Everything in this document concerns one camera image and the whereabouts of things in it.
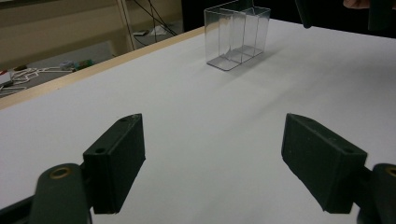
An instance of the transparent container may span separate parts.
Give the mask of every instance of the transparent container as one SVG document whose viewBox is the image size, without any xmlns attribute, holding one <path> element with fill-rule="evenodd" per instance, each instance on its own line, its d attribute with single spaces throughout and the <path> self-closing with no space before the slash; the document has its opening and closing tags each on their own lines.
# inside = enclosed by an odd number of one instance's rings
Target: transparent container
<svg viewBox="0 0 396 224">
<path fill-rule="evenodd" d="M 244 1 L 205 9 L 206 63 L 228 71 L 263 53 L 270 13 Z"/>
</svg>

